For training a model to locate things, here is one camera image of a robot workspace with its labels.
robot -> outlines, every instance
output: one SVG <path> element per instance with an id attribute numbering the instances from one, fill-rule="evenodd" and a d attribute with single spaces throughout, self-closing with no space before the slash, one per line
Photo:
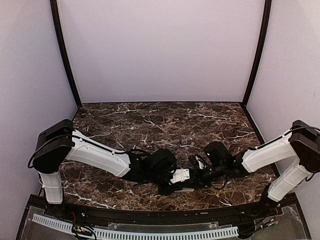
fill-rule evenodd
<path id="1" fill-rule="evenodd" d="M 65 119 L 40 133 L 28 167 L 38 171 L 47 202 L 60 205 L 64 199 L 59 172 L 63 160 L 91 165 L 138 185 L 157 184 L 160 195 L 169 195 L 211 187 L 222 176 L 226 184 L 228 178 L 242 178 L 292 157 L 288 169 L 264 189 L 255 213 L 266 215 L 303 180 L 309 181 L 320 172 L 320 129 L 297 120 L 281 136 L 234 156 L 218 141 L 209 143 L 204 153 L 209 162 L 191 155 L 193 168 L 182 168 L 168 149 L 119 151 L 91 140 Z"/>

robotic arm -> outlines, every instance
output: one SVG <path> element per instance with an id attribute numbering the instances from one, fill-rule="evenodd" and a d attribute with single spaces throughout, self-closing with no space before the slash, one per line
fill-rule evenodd
<path id="1" fill-rule="evenodd" d="M 320 172 L 320 133 L 317 130 L 297 120 L 283 135 L 235 156 L 223 143 L 214 141 L 204 148 L 210 163 L 199 155 L 192 155 L 189 160 L 193 168 L 178 168 L 175 156 L 168 149 L 152 154 L 139 149 L 118 151 L 74 130 L 72 121 L 66 119 L 39 135 L 28 167 L 34 167 L 40 174 L 48 203 L 61 204 L 63 188 L 59 166 L 64 159 L 94 166 L 138 184 L 157 184 L 159 194 L 168 195 L 211 187 L 212 182 L 222 176 L 241 178 L 293 157 L 290 167 L 265 189 L 267 200 L 276 203 L 304 179 Z"/>

brown marble surface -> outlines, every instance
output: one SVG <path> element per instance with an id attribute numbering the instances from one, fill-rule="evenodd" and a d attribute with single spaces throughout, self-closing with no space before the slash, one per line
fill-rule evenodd
<path id="1" fill-rule="evenodd" d="M 135 146 L 152 153 L 168 148 L 180 167 L 191 167 L 189 155 L 205 157 L 203 148 L 212 141 L 222 141 L 232 154 L 259 145 L 238 103 L 84 104 L 74 119 L 74 127 L 118 150 Z M 156 185 L 134 187 L 132 182 L 79 162 L 64 161 L 60 172 L 67 202 L 138 211 L 199 210 L 252 203 L 275 179 L 271 167 L 265 167 L 250 176 L 229 180 L 222 191 L 211 187 L 161 196 Z"/>

white wall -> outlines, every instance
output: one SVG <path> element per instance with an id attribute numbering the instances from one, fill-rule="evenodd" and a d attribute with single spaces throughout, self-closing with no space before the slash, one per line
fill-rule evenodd
<path id="1" fill-rule="evenodd" d="M 237 101 L 264 0 L 59 0 L 81 100 Z"/>
<path id="2" fill-rule="evenodd" d="M 76 111 L 49 0 L 0 1 L 0 239 L 16 238 L 39 190 L 28 169 L 39 133 Z"/>
<path id="3" fill-rule="evenodd" d="M 272 1 L 248 110 L 266 141 L 294 120 L 320 127 L 320 2 Z M 289 162 L 280 162 L 279 170 Z M 320 239 L 320 175 L 296 189 L 313 239 Z"/>

white cylindrical robot base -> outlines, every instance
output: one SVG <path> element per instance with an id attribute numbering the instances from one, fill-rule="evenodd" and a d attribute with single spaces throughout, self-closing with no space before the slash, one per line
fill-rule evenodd
<path id="1" fill-rule="evenodd" d="M 304 179 L 312 175 L 304 166 L 299 165 L 299 162 L 299 158 L 296 158 L 289 168 L 276 181 L 271 183 L 268 190 L 268 198 L 279 202 Z"/>
<path id="2" fill-rule="evenodd" d="M 61 185 L 60 172 L 45 174 L 39 172 L 45 197 L 49 204 L 61 204 L 63 202 L 63 189 Z"/>

